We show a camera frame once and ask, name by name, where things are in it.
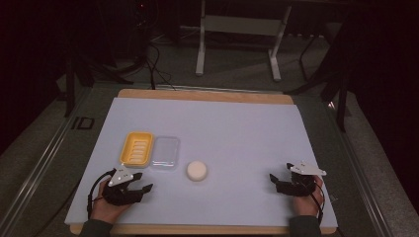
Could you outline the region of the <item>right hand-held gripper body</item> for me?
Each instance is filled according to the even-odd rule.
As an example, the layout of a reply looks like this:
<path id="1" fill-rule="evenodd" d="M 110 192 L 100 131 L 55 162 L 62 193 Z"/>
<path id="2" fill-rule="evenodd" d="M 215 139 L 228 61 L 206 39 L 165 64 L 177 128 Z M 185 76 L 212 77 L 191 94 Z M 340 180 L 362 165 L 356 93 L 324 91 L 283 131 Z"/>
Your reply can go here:
<path id="1" fill-rule="evenodd" d="M 326 176 L 327 173 L 309 163 L 299 162 L 294 164 L 291 170 L 289 182 L 279 181 L 277 192 L 293 197 L 307 197 L 315 190 L 314 176 Z"/>

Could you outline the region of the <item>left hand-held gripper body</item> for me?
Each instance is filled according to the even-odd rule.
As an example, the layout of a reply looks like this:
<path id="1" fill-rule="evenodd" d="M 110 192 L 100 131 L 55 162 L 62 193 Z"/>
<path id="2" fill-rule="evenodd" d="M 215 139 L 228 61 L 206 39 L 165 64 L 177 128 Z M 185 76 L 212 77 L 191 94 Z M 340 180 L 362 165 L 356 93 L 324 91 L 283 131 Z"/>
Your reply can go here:
<path id="1" fill-rule="evenodd" d="M 128 173 L 127 176 L 128 180 L 130 180 L 131 173 Z M 114 186 L 111 186 L 111 181 L 108 181 L 103 190 L 103 198 L 113 205 L 126 205 L 141 202 L 142 197 L 138 196 L 140 190 L 130 191 L 128 185 L 132 182 L 129 182 L 128 180 Z"/>

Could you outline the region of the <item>person's right hand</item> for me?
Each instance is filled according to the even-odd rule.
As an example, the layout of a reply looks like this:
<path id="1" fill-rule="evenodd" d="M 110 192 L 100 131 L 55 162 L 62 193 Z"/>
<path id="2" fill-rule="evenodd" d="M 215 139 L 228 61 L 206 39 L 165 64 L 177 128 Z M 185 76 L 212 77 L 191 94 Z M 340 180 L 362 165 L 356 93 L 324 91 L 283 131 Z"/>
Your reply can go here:
<path id="1" fill-rule="evenodd" d="M 317 216 L 324 204 L 324 194 L 322 191 L 323 181 L 314 176 L 315 190 L 308 197 L 293 197 L 293 208 L 297 215 Z"/>

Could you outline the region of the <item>person's left hand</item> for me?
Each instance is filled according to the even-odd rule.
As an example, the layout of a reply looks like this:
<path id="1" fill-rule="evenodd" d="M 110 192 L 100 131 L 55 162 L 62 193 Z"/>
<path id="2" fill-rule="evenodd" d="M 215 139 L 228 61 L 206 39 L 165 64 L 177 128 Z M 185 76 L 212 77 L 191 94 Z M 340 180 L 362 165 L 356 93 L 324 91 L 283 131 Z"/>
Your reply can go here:
<path id="1" fill-rule="evenodd" d="M 130 204 L 113 205 L 103 198 L 103 190 L 108 181 L 100 183 L 98 194 L 93 200 L 90 218 L 115 224 L 120 216 L 130 208 Z"/>

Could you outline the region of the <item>yellow soap dish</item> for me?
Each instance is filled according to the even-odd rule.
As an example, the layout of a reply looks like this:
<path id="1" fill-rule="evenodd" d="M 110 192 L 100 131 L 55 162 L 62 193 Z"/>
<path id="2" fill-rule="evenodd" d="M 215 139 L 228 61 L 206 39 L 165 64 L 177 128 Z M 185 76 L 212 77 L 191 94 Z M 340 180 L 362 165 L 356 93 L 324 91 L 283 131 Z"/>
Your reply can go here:
<path id="1" fill-rule="evenodd" d="M 120 162 L 127 167 L 144 168 L 150 161 L 153 134 L 134 131 L 126 136 L 120 155 Z"/>

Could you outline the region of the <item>clear plastic lid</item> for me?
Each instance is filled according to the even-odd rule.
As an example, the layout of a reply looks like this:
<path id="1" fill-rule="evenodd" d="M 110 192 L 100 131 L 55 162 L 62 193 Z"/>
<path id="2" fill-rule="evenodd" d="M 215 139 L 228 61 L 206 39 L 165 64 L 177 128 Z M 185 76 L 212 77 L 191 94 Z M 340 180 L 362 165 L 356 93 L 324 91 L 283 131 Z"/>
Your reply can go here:
<path id="1" fill-rule="evenodd" d="M 158 136 L 153 144 L 150 166 L 157 170 L 174 170 L 178 163 L 180 139 L 175 136 Z"/>

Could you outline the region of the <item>round white soap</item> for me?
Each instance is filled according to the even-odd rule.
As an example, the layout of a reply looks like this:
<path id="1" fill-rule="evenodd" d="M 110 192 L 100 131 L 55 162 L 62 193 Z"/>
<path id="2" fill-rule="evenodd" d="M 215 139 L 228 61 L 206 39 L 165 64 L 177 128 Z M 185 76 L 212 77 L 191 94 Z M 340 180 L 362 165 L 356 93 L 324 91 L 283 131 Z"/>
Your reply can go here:
<path id="1" fill-rule="evenodd" d="M 203 181 L 208 175 L 208 167 L 202 161 L 193 161 L 187 166 L 187 176 L 193 182 Z"/>

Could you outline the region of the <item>black metal stand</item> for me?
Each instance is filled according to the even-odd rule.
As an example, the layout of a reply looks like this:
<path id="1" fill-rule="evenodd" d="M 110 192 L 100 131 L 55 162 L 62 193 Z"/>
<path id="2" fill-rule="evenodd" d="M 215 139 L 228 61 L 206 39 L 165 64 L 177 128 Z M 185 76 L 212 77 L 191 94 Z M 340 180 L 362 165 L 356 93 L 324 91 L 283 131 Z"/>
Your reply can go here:
<path id="1" fill-rule="evenodd" d="M 297 87 L 296 89 L 285 91 L 286 95 L 298 95 L 309 89 L 312 89 L 319 84 L 325 83 L 325 87 L 320 93 L 320 98 L 323 102 L 331 104 L 335 96 L 338 96 L 337 111 L 336 111 L 336 123 L 342 132 L 346 131 L 344 120 L 346 113 L 346 102 L 348 94 L 348 84 L 349 84 L 349 73 L 340 71 L 326 72 L 326 59 L 324 57 L 319 67 L 311 74 L 310 77 L 307 76 L 306 70 L 303 64 L 303 56 L 313 44 L 313 42 L 319 38 L 319 34 L 314 35 L 299 55 L 298 66 L 301 70 L 303 78 L 306 80 L 306 83 L 302 86 Z"/>
<path id="2" fill-rule="evenodd" d="M 75 108 L 76 95 L 75 83 L 79 80 L 82 86 L 92 87 L 95 83 L 92 70 L 107 76 L 108 78 L 120 84 L 129 84 L 131 81 L 120 77 L 117 73 L 112 72 L 105 66 L 96 62 L 93 58 L 80 52 L 79 50 L 70 50 L 65 57 L 65 91 L 61 92 L 58 99 L 66 103 L 66 111 L 64 116 L 70 116 Z"/>

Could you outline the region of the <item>dark equipment tower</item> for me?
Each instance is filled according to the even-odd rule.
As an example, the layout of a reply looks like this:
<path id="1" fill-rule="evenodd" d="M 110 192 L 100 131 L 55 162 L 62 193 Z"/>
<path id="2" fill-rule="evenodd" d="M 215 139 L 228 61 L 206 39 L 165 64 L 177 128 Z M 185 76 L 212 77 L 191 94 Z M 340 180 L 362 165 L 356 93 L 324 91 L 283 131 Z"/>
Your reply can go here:
<path id="1" fill-rule="evenodd" d="M 134 63 L 143 65 L 151 34 L 158 23 L 159 7 L 157 0 L 128 0 L 132 33 L 128 49 L 133 51 Z"/>

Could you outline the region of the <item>white metal stand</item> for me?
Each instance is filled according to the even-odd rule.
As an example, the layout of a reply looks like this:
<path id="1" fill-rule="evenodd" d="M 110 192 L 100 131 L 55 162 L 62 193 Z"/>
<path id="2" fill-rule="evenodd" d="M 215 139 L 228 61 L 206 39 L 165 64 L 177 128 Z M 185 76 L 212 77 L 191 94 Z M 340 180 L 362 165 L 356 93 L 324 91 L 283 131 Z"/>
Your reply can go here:
<path id="1" fill-rule="evenodd" d="M 286 6 L 285 12 L 282 14 L 282 18 L 280 20 L 273 20 L 208 15 L 206 12 L 206 5 L 207 1 L 201 0 L 200 41 L 196 64 L 196 75 L 202 76 L 205 70 L 206 32 L 217 32 L 274 37 L 276 41 L 275 44 L 268 49 L 268 57 L 273 80 L 281 81 L 282 76 L 277 54 L 293 7 Z"/>

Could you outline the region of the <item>metal floor rail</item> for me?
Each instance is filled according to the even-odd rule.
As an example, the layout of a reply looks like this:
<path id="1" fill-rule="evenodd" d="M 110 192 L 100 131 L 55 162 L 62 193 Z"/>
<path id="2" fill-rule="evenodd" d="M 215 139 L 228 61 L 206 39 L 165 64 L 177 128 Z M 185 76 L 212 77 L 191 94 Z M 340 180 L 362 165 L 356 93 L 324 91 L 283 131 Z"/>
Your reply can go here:
<path id="1" fill-rule="evenodd" d="M 11 236 L 90 92 L 81 88 L 76 93 L 68 117 L 64 104 L 53 102 L 0 156 L 0 237 Z"/>
<path id="2" fill-rule="evenodd" d="M 253 94 L 270 94 L 283 95 L 281 91 L 261 91 L 261 90 L 245 90 L 245 89 L 229 89 L 229 88 L 211 88 L 211 87 L 193 87 L 193 86 L 169 86 L 158 85 L 156 90 L 171 90 L 171 91 L 205 91 L 205 92 L 231 92 L 231 93 L 253 93 Z"/>
<path id="3" fill-rule="evenodd" d="M 358 187 L 360 196 L 363 200 L 367 213 L 372 221 L 374 229 L 378 237 L 392 237 L 391 231 L 382 215 L 382 212 L 378 206 L 377 200 L 373 193 L 371 186 L 367 180 L 367 177 L 361 167 L 361 163 L 358 159 L 358 156 L 352 146 L 352 143 L 349 139 L 349 136 L 346 132 L 342 132 L 335 117 L 337 116 L 337 107 L 333 102 L 324 104 L 327 114 L 334 124 L 335 130 L 338 133 L 338 138 L 340 139 L 341 144 L 343 145 L 343 150 L 349 159 L 349 167 L 355 181 L 355 184 Z"/>

